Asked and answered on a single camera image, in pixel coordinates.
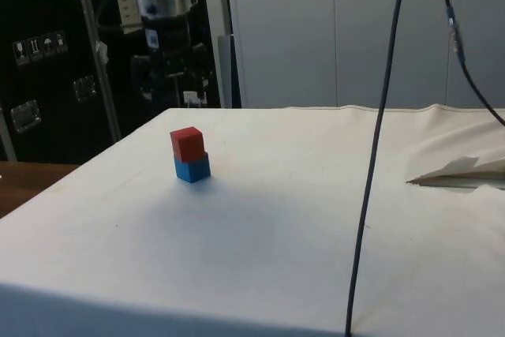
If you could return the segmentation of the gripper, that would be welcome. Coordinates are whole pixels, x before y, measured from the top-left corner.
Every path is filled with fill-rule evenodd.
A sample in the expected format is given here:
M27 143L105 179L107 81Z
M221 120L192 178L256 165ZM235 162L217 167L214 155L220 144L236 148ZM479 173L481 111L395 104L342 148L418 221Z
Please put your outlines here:
M141 18L150 49L175 53L175 92L178 107L207 107L210 84L215 79L209 49L191 46L188 17ZM133 90L146 102L173 102L169 61L164 54L134 55L130 58Z

